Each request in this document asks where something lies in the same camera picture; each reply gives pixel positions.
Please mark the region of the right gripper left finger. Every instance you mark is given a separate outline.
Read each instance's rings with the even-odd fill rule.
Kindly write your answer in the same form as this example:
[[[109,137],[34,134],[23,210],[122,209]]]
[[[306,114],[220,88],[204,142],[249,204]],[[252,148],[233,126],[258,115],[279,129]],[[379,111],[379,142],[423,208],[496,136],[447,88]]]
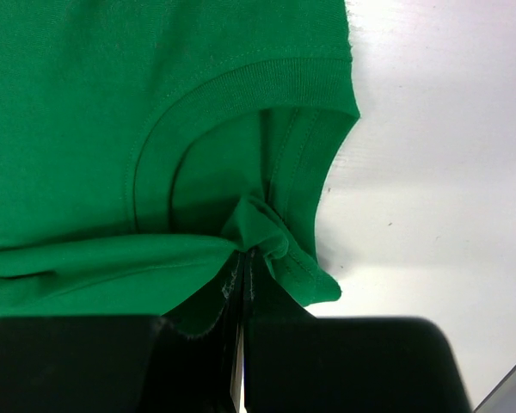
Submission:
[[[242,262],[173,310],[0,318],[0,412],[235,412]]]

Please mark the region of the green t shirt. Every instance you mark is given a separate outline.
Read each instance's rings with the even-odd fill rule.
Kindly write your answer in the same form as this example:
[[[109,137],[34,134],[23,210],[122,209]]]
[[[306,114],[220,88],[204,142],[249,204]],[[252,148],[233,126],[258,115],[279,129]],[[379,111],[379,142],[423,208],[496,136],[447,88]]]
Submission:
[[[163,315],[247,254],[337,300],[348,37],[342,1],[0,1],[0,317]]]

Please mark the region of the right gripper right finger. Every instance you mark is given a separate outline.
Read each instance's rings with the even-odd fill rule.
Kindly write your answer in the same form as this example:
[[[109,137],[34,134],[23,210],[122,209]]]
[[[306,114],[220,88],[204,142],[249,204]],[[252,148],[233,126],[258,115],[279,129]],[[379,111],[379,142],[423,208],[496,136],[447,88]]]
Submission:
[[[249,412],[469,412],[451,347],[418,317],[308,313],[253,251],[244,267]]]

